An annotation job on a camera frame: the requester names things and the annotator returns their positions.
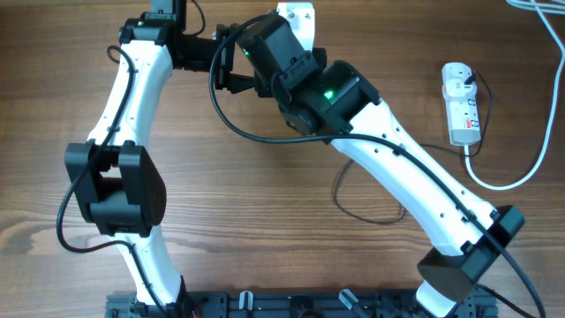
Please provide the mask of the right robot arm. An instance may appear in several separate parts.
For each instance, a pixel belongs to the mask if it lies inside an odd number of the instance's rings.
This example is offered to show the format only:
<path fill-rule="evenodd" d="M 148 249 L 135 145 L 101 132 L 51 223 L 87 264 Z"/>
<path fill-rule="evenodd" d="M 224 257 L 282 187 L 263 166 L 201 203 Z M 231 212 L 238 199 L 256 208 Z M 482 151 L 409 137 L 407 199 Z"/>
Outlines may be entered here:
<path fill-rule="evenodd" d="M 276 14 L 247 22 L 237 44 L 276 99 L 298 141 L 324 141 L 368 171 L 431 241 L 418 263 L 418 305 L 445 317 L 471 293 L 524 217 L 465 189 L 400 125 L 378 90 L 351 64 L 322 66 Z"/>

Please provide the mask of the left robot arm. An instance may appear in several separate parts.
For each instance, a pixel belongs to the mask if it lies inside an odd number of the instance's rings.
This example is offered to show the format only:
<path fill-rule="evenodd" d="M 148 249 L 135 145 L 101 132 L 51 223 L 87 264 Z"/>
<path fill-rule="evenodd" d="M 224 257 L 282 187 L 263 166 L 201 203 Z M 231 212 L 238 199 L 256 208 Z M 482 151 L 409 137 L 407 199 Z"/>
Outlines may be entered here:
<path fill-rule="evenodd" d="M 219 86 L 238 93 L 253 79 L 233 75 L 234 47 L 227 46 L 218 66 L 212 58 L 235 25 L 216 28 L 214 39 L 188 34 L 184 1 L 153 1 L 149 11 L 126 20 L 119 43 L 118 71 L 102 116 L 86 142 L 71 143 L 64 163 L 71 185 L 56 218 L 56 235 L 66 250 L 88 254 L 116 246 L 136 284 L 133 300 L 125 304 L 135 317 L 193 317 L 196 306 L 187 296 L 185 281 L 170 259 L 162 235 L 167 193 L 148 151 L 159 99 L 176 69 L 211 72 Z M 64 212 L 75 198 L 83 219 L 108 241 L 76 247 L 64 238 Z"/>

